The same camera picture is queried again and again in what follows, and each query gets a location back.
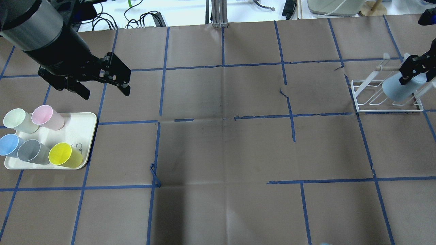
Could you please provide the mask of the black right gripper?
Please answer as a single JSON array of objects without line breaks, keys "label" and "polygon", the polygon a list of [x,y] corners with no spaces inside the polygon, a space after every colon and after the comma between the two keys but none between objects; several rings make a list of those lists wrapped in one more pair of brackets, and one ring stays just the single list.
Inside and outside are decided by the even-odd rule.
[{"label": "black right gripper", "polygon": [[427,82],[432,81],[436,76],[436,39],[431,43],[430,49],[422,56],[411,55],[402,63],[399,68],[401,85],[408,84],[412,78],[419,74],[426,74]]}]

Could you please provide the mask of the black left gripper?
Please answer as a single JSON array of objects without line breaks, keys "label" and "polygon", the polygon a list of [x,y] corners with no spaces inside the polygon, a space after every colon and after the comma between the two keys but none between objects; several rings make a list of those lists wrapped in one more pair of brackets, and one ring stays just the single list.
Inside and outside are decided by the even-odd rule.
[{"label": "black left gripper", "polygon": [[95,57],[72,27],[63,26],[53,42],[24,53],[40,65],[38,75],[56,90],[67,89],[88,100],[90,90],[81,82],[95,80],[130,95],[131,69],[113,52]]}]

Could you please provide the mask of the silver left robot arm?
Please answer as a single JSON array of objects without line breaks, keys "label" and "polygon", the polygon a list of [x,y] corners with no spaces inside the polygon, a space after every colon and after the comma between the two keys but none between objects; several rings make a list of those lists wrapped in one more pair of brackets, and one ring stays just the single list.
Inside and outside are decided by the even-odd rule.
[{"label": "silver left robot arm", "polygon": [[74,23],[97,16],[95,0],[2,0],[1,36],[36,61],[38,75],[56,90],[89,99],[83,82],[97,81],[130,94],[131,70],[113,52],[92,54],[73,29]]}]

